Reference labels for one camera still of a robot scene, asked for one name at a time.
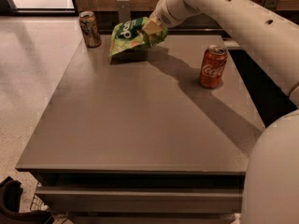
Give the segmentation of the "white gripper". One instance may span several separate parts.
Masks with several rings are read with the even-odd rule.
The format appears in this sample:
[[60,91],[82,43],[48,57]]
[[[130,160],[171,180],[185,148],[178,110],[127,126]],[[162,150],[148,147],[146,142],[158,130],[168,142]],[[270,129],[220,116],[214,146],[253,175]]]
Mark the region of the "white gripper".
[[173,28],[199,14],[198,9],[190,7],[183,0],[159,0],[142,30],[147,35],[158,34],[163,30],[162,26]]

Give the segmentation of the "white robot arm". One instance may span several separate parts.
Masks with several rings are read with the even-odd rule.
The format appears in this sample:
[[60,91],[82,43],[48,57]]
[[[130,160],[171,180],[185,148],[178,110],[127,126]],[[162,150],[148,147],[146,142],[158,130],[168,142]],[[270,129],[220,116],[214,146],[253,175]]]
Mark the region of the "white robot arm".
[[[204,13],[299,105],[299,27],[250,0],[159,0],[151,15],[172,28]],[[277,119],[249,157],[240,224],[299,224],[299,109]]]

